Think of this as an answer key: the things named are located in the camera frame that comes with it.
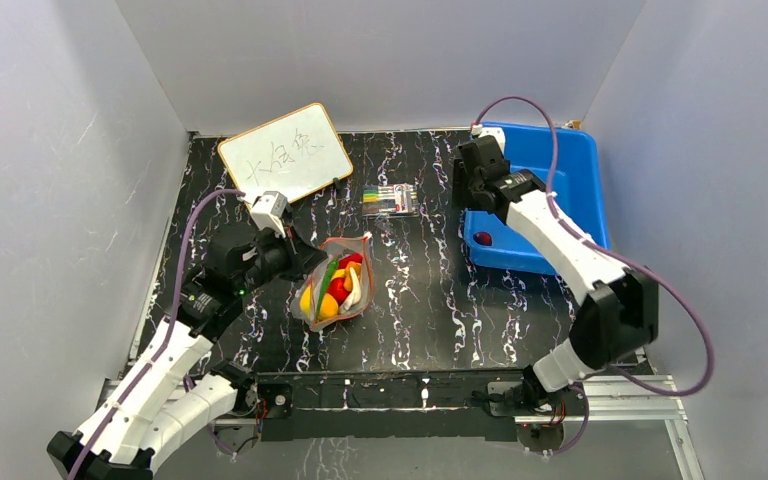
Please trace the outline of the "green vegetable toy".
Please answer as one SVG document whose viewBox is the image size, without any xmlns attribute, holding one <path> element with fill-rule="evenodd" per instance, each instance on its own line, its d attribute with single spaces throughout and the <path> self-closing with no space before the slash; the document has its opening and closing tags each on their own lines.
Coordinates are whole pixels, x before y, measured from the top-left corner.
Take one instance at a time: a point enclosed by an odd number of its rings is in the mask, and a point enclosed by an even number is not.
<svg viewBox="0 0 768 480">
<path fill-rule="evenodd" d="M 322 299 L 323 299 L 324 295 L 327 293 L 328 285 L 331 282 L 331 280 L 333 279 L 333 276 L 334 276 L 334 274 L 337 271 L 337 267 L 338 267 L 338 260 L 337 259 L 331 260 L 328 263 L 328 265 L 326 267 L 326 270 L 325 270 L 325 273 L 323 275 L 322 282 L 321 282 L 321 285 L 320 285 L 320 288 L 319 288 L 319 292 L 317 294 L 317 302 L 316 302 L 316 309 L 315 309 L 315 319 L 317 321 L 320 321 L 318 319 L 318 312 L 319 312 L 320 304 L 322 302 Z"/>
</svg>

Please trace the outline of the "red strawberry toy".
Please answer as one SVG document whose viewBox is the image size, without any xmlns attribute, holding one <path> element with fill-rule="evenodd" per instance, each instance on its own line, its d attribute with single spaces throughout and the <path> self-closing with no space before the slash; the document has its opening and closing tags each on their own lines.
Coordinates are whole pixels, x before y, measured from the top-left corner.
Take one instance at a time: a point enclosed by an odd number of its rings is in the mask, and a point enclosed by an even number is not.
<svg viewBox="0 0 768 480">
<path fill-rule="evenodd" d="M 342 305 L 351 291 L 345 286 L 345 277 L 334 278 L 328 285 L 327 293 L 332 295 Z"/>
</svg>

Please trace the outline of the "clear zip top bag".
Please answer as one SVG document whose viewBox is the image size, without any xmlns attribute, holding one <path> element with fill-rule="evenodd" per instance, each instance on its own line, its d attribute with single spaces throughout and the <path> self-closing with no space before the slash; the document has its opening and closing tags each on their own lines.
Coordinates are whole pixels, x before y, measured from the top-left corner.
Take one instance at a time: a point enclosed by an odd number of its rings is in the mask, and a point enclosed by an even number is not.
<svg viewBox="0 0 768 480">
<path fill-rule="evenodd" d="M 370 232 L 360 237 L 330 237 L 320 248 L 326 259 L 307 275 L 290 304 L 290 312 L 311 331 L 321 331 L 359 316 L 374 293 Z"/>
</svg>

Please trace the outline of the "orange slice toy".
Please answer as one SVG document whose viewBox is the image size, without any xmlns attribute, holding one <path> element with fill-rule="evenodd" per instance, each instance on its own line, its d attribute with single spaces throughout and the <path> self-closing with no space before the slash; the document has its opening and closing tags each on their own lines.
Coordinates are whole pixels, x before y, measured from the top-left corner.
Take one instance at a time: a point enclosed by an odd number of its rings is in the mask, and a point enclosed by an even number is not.
<svg viewBox="0 0 768 480">
<path fill-rule="evenodd" d="M 359 284 L 362 274 L 362 264 L 355 261 L 350 261 L 344 268 L 344 288 L 348 292 L 352 292 Z"/>
</svg>

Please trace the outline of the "red chili pepper toy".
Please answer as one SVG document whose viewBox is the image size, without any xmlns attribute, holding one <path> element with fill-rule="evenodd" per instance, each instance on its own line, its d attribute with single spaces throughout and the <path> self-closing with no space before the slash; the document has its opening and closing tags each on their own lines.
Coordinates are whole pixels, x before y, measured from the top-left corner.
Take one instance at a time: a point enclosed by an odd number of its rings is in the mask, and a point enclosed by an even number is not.
<svg viewBox="0 0 768 480">
<path fill-rule="evenodd" d="M 361 264 L 363 262 L 363 255 L 361 253 L 354 252 L 342 257 L 338 261 L 338 268 L 345 269 L 352 262 Z"/>
</svg>

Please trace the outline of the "white garlic toy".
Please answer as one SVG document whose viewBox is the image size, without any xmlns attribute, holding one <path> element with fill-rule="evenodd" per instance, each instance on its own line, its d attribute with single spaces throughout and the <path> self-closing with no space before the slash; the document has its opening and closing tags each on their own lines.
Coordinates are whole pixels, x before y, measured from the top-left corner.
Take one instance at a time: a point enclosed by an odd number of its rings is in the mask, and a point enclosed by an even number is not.
<svg viewBox="0 0 768 480">
<path fill-rule="evenodd" d="M 344 303 L 340 306 L 340 312 L 347 314 L 361 299 L 362 296 L 362 284 L 360 284 L 349 294 Z"/>
</svg>

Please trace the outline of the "yellow banana toy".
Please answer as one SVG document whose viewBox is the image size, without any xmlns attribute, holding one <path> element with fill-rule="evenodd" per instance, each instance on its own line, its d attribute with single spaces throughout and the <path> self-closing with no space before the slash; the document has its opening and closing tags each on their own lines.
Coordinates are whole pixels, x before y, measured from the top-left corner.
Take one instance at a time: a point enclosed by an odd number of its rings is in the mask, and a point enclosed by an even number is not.
<svg viewBox="0 0 768 480">
<path fill-rule="evenodd" d="M 301 297 L 299 299 L 299 308 L 305 318 L 307 319 L 313 318 L 313 315 L 315 313 L 314 306 L 315 304 L 312 299 L 312 287 L 308 285 L 303 290 Z"/>
</svg>

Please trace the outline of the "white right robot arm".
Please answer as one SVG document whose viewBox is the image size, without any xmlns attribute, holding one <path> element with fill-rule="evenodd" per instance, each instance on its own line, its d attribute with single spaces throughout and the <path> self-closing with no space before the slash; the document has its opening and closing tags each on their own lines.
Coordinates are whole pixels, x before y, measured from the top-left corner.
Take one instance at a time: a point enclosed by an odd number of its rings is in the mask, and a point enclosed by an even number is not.
<svg viewBox="0 0 768 480">
<path fill-rule="evenodd" d="M 657 283 L 600 251 L 558 208 L 547 183 L 527 169 L 512 171 L 494 137 L 458 146 L 453 180 L 454 204 L 494 215 L 531 243 L 577 306 L 567 339 L 525 367 L 518 385 L 474 395 L 491 413 L 550 413 L 563 390 L 657 338 Z"/>
</svg>

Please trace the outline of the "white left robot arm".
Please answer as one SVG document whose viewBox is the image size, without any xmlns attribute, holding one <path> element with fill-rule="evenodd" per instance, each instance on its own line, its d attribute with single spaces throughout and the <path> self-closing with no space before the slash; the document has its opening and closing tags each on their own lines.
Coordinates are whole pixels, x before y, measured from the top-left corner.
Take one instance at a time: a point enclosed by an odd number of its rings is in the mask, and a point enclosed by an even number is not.
<svg viewBox="0 0 768 480">
<path fill-rule="evenodd" d="M 291 226 L 266 227 L 249 241 L 217 237 L 178 286 L 171 316 L 131 370 L 74 432 L 60 431 L 47 453 L 65 479 L 151 479 L 199 430 L 259 403 L 257 377 L 224 360 L 181 398 L 171 395 L 242 314 L 248 296 L 280 278 L 299 281 L 326 253 Z"/>
</svg>

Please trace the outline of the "dark red plum toy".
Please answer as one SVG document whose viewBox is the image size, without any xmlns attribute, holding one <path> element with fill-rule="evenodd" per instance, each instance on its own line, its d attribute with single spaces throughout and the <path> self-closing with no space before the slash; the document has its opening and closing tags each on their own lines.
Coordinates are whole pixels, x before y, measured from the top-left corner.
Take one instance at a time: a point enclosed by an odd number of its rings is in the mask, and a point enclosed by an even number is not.
<svg viewBox="0 0 768 480">
<path fill-rule="evenodd" d="M 493 245 L 493 237 L 486 231 L 479 231 L 473 235 L 473 240 L 476 244 L 484 247 L 490 247 Z"/>
</svg>

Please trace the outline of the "marker pen pack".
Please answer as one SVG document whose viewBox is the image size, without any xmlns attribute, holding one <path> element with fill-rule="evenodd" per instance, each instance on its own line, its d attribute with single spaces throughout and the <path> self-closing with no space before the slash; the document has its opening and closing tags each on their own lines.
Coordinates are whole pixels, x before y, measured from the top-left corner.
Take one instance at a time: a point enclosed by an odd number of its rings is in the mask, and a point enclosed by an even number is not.
<svg viewBox="0 0 768 480">
<path fill-rule="evenodd" d="M 411 184 L 367 185 L 361 212 L 366 217 L 412 216 L 418 213 L 418 196 Z"/>
</svg>

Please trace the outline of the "yellow orange fruit toy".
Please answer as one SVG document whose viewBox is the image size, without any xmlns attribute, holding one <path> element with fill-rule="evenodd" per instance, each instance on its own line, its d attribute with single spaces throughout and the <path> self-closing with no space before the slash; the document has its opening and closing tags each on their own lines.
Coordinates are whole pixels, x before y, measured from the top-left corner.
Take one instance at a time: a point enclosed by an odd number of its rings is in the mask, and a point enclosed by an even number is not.
<svg viewBox="0 0 768 480">
<path fill-rule="evenodd" d="M 326 293 L 319 307 L 318 319 L 327 320 L 339 314 L 340 304 L 330 294 Z"/>
</svg>

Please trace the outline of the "yellow framed whiteboard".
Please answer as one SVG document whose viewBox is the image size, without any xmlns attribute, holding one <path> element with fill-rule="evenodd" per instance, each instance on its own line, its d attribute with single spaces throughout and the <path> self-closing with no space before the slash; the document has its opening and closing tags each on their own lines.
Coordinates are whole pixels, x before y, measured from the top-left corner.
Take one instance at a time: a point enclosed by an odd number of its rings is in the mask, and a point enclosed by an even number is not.
<svg viewBox="0 0 768 480">
<path fill-rule="evenodd" d="M 312 103 L 217 146 L 225 169 L 248 202 L 266 192 L 296 202 L 336 180 L 354 166 L 326 109 Z"/>
</svg>

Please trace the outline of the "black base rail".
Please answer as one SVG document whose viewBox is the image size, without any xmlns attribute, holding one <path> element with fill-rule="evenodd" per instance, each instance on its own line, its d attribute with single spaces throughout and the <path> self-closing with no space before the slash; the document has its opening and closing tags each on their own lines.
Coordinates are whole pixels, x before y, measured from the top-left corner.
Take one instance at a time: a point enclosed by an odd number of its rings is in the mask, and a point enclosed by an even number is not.
<svg viewBox="0 0 768 480">
<path fill-rule="evenodd" d="M 621 376 L 597 375 L 577 390 L 526 408 L 516 369 L 263 372 L 235 413 L 212 413 L 207 430 L 228 448 L 259 434 L 301 439 L 482 437 L 554 449 L 589 422 L 682 422 L 682 402 Z"/>
</svg>

